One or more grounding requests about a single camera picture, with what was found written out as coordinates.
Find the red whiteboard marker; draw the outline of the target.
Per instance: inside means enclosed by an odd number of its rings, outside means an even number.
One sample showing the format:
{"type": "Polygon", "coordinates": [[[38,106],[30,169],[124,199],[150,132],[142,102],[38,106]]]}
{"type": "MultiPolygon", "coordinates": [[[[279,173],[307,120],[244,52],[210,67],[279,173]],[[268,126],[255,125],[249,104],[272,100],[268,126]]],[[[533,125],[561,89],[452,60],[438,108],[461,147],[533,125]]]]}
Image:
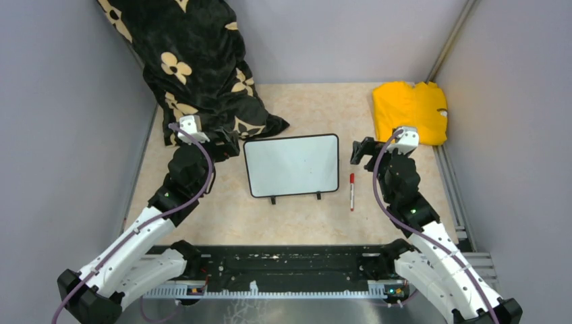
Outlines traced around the red whiteboard marker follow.
{"type": "Polygon", "coordinates": [[[350,211],[354,211],[355,208],[355,174],[351,173],[349,176],[349,194],[350,194],[350,211]]]}

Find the black framed whiteboard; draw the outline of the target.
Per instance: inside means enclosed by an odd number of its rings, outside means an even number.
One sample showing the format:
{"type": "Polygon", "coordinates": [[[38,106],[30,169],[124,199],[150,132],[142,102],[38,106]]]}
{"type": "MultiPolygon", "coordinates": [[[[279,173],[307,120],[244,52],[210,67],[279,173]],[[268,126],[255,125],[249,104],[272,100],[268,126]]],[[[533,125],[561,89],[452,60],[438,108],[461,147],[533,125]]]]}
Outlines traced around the black framed whiteboard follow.
{"type": "Polygon", "coordinates": [[[249,140],[243,144],[250,194],[274,205],[282,196],[318,200],[340,186],[339,137],[313,134],[249,140]]]}

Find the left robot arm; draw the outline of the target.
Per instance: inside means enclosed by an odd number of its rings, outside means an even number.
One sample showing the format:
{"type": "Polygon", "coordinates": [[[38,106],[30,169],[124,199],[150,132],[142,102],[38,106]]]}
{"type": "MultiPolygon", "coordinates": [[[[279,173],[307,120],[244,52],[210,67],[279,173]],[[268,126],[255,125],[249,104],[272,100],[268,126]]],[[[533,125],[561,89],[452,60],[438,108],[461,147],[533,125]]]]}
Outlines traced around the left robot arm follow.
{"type": "Polygon", "coordinates": [[[61,303],[52,323],[63,310],[80,323],[116,323],[125,309],[151,289],[181,275],[194,279],[201,273],[200,251],[184,240],[155,259],[144,257],[208,194],[215,163],[239,155],[239,136],[235,131],[199,135],[179,126],[174,130],[188,143],[175,150],[162,185],[138,218],[94,260],[78,271],[66,269],[57,278],[61,303]]]}

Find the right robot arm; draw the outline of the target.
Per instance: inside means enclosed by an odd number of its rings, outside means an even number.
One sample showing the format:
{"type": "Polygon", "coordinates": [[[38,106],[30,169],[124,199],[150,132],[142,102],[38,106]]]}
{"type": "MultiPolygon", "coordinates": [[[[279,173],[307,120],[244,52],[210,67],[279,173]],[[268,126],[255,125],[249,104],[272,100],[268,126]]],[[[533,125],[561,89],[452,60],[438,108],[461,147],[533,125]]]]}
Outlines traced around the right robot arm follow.
{"type": "Polygon", "coordinates": [[[380,270],[388,278],[413,284],[447,323],[519,323],[523,309],[503,298],[482,279],[458,249],[438,213],[419,191],[420,175],[398,139],[378,142],[366,137],[352,145],[350,163],[369,155],[375,199],[382,212],[405,235],[385,249],[380,270]]]}

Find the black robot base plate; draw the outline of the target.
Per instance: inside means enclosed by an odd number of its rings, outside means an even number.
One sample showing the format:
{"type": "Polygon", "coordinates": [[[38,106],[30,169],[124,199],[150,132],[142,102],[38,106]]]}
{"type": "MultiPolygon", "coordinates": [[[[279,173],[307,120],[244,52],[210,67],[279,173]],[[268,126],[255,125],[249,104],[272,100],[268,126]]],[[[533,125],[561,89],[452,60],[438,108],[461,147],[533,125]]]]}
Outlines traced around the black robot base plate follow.
{"type": "Polygon", "coordinates": [[[396,303],[411,287],[384,246],[199,246],[200,263],[145,298],[376,299],[396,303]]]}

